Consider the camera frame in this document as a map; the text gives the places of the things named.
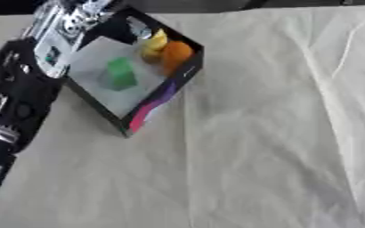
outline pink and purple graphic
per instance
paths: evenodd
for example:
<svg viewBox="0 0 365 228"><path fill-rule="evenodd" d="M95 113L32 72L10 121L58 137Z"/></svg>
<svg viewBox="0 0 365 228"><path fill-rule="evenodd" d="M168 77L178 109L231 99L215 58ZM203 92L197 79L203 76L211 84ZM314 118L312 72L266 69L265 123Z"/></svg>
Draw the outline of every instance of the pink and purple graphic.
<svg viewBox="0 0 365 228"><path fill-rule="evenodd" d="M130 129L133 131L133 133L136 133L142 127L142 125L145 123L145 119L152 110L170 101L170 99L172 99L172 97L175 95L175 92L176 86L175 83L173 83L167 88L162 97L140 108L130 123Z"/></svg>

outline white fabric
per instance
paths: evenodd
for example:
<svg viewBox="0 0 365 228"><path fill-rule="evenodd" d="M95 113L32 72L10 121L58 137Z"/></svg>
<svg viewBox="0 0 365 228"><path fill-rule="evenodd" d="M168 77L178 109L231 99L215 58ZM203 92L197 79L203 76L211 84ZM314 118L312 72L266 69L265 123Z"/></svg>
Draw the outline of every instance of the white fabric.
<svg viewBox="0 0 365 228"><path fill-rule="evenodd" d="M128 140L65 89L0 228L365 227L365 7L158 18L205 70Z"/></svg>

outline yellow object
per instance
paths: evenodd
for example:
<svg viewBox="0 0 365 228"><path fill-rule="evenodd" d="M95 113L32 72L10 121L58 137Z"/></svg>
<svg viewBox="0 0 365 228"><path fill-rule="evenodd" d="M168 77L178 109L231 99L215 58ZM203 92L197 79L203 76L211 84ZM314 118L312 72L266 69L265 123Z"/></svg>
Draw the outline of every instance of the yellow object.
<svg viewBox="0 0 365 228"><path fill-rule="evenodd" d="M162 65L166 76L170 77L193 54L192 48L184 42L169 42L162 53Z"/></svg>
<svg viewBox="0 0 365 228"><path fill-rule="evenodd" d="M162 50L167 45L167 34L160 29L153 38L142 45L141 56L148 63L157 63L162 56Z"/></svg>
<svg viewBox="0 0 365 228"><path fill-rule="evenodd" d="M147 40L144 44L144 49L153 51L161 51L167 45L167 34L163 29L160 29L155 36Z"/></svg>
<svg viewBox="0 0 365 228"><path fill-rule="evenodd" d="M144 48L142 49L141 57L149 64L157 63L160 62L160 59L162 58L162 52Z"/></svg>

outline robotic arm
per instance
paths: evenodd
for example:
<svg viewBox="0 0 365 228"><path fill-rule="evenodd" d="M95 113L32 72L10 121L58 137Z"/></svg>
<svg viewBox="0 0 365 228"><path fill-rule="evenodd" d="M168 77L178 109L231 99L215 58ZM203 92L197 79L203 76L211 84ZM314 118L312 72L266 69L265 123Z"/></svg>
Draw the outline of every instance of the robotic arm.
<svg viewBox="0 0 365 228"><path fill-rule="evenodd" d="M73 54L94 40L90 32L113 20L113 38L151 36L139 21L118 19L120 6L118 0L49 0L21 38L0 50L0 186L43 125Z"/></svg>

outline black box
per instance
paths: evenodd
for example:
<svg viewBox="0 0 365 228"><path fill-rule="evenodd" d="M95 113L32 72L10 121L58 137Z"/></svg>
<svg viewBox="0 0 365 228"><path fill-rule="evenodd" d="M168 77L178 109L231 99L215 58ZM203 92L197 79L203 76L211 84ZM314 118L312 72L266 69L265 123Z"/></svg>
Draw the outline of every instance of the black box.
<svg viewBox="0 0 365 228"><path fill-rule="evenodd" d="M84 89L75 79L69 78L68 86L96 109L103 117L105 117L113 126L117 127L123 135L130 136L136 133L145 123L150 112L160 105L168 102L185 84L190 81L203 68L204 47L193 40L180 34L178 31L169 28L165 24L151 18L143 12L139 12L134 8L127 6L117 15L93 29L87 34L84 44L88 44L97 37L109 37L113 40L122 41L126 44L133 44L136 37L131 36L128 31L129 27L125 24L126 18L134 17L142 21L152 30L163 29L167 36L172 40L183 41L189 45L194 54L183 65L181 65L170 77L165 77L165 80L154 90L151 91L146 98L141 100L134 108L128 111L127 114L120 117L106 105L98 101L95 95Z"/></svg>

